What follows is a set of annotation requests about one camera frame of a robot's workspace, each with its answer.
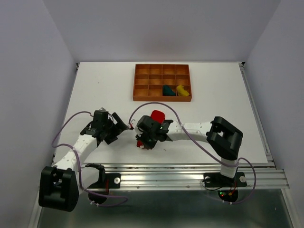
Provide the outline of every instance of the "orange compartment tray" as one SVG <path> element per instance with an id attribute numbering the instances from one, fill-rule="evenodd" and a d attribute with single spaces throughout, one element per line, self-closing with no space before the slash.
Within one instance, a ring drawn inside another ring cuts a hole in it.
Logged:
<path id="1" fill-rule="evenodd" d="M 168 85 L 175 96 L 163 96 L 162 86 Z M 183 85 L 190 96 L 178 96 L 176 87 Z M 192 99 L 189 65 L 180 64 L 136 64 L 134 101 L 180 101 Z"/>

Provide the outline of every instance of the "white tabletop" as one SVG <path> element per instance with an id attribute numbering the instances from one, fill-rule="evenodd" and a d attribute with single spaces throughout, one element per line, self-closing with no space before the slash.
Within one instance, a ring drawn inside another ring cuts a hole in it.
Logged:
<path id="1" fill-rule="evenodd" d="M 192 86 L 191 102 L 167 102 L 174 108 L 183 123 L 212 121 L 222 116 L 243 134 L 239 157 L 252 163 L 267 163 L 254 114 L 238 63 L 175 63 L 189 64 Z M 133 81 L 135 63 L 80 63 L 73 92 L 66 113 L 66 120 L 79 111 L 93 112 L 104 107 L 110 113 L 117 112 L 127 123 L 133 110 L 144 102 L 134 102 Z M 150 115 L 153 110 L 163 111 L 166 119 L 176 120 L 173 113 L 162 105 L 147 105 L 135 114 Z M 60 143 L 73 145 L 80 131 L 92 120 L 88 114 L 75 117 L 63 130 Z M 214 155 L 212 147 L 201 144 Z M 55 162 L 67 152 L 56 150 Z M 136 147 L 134 131 L 123 132 L 110 145 L 102 142 L 90 154 L 86 162 L 95 163 L 203 163 L 215 162 L 191 141 L 158 142 L 153 150 Z"/>

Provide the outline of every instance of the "white wall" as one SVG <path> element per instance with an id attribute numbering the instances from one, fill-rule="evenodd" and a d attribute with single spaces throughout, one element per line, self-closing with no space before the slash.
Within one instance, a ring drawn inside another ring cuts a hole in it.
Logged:
<path id="1" fill-rule="evenodd" d="M 75 62 L 42 0 L 0 7 L 0 227 L 27 227 Z"/>
<path id="2" fill-rule="evenodd" d="M 271 153 L 304 224 L 304 1 L 282 0 L 245 70 Z"/>
<path id="3" fill-rule="evenodd" d="M 279 0 L 44 0 L 76 61 L 245 61 Z"/>

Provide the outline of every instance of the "red block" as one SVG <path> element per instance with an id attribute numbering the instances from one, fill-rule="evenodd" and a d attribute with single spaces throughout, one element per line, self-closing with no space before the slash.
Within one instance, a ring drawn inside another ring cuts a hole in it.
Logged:
<path id="1" fill-rule="evenodd" d="M 165 113 L 161 112 L 161 111 L 158 111 L 158 110 L 154 110 L 150 117 L 153 119 L 153 120 L 156 120 L 157 122 L 159 122 L 160 124 L 165 120 Z M 137 141 L 137 147 L 141 147 L 143 146 L 142 142 L 140 140 Z"/>

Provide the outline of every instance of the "yellow object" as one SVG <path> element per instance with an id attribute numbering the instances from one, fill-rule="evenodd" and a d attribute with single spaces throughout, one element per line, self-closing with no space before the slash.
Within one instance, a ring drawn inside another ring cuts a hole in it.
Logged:
<path id="1" fill-rule="evenodd" d="M 178 96 L 190 96 L 188 91 L 186 91 L 182 85 L 177 86 L 176 90 L 177 90 Z"/>

